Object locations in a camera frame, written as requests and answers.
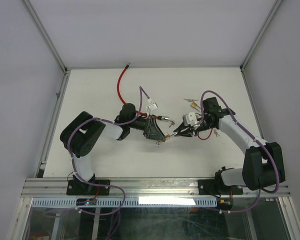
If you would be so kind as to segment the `red thin-cable padlock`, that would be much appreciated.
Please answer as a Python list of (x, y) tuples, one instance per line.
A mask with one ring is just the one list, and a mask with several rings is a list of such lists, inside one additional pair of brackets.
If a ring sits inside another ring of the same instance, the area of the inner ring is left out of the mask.
[(202, 133), (198, 133), (197, 137), (202, 141), (206, 141), (211, 137), (212, 133), (213, 133), (213, 129), (209, 131), (205, 131), (204, 135)]

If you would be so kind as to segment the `thick red cable lock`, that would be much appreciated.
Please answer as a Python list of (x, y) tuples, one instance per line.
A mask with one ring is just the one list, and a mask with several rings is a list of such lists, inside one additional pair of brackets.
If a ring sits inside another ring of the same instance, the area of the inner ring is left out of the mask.
[[(127, 104), (128, 103), (128, 99), (126, 98), (128, 96), (128, 88), (123, 88), (124, 84), (122, 82), (124, 82), (122, 79), (125, 80), (124, 74), (126, 73), (126, 71), (128, 70), (128, 68), (130, 67), (130, 62), (128, 62), (124, 69), (122, 70), (121, 74), (119, 75), (119, 78), (117, 80), (117, 84), (116, 84), (116, 92), (117, 92), (117, 96), (119, 97), (119, 100), (122, 102), (122, 104)], [(167, 122), (169, 123), (169, 128), (171, 128), (172, 126), (175, 125), (175, 122), (170, 119), (168, 116), (156, 116), (156, 119), (158, 121), (162, 121), (162, 122)]]

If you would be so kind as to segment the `small brass padlock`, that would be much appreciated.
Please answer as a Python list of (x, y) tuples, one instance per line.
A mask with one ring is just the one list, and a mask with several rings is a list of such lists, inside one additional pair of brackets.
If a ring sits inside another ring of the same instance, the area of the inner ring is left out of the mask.
[(198, 99), (193, 99), (193, 98), (184, 98), (184, 100), (189, 102), (189, 103), (199, 101)]

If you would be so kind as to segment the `silver keys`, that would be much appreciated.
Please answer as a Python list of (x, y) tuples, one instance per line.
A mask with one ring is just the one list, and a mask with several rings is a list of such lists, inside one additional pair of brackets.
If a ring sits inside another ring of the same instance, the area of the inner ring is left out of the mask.
[(220, 133), (219, 133), (219, 131), (216, 128), (213, 130), (213, 133), (215, 134), (215, 136), (217, 138), (220, 137)]

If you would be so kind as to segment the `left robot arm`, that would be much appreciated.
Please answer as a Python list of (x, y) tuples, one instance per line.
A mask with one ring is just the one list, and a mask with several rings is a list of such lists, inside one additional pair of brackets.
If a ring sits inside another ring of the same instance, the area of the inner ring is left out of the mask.
[(142, 135), (157, 143), (164, 143), (166, 136), (159, 128), (155, 115), (143, 118), (137, 115), (134, 104), (122, 106), (114, 122), (93, 117), (90, 113), (81, 112), (60, 134), (60, 141), (71, 156), (73, 176), (77, 188), (83, 194), (90, 194), (95, 188), (95, 173), (92, 170), (90, 152), (101, 137), (116, 141), (124, 140), (131, 129), (142, 131)]

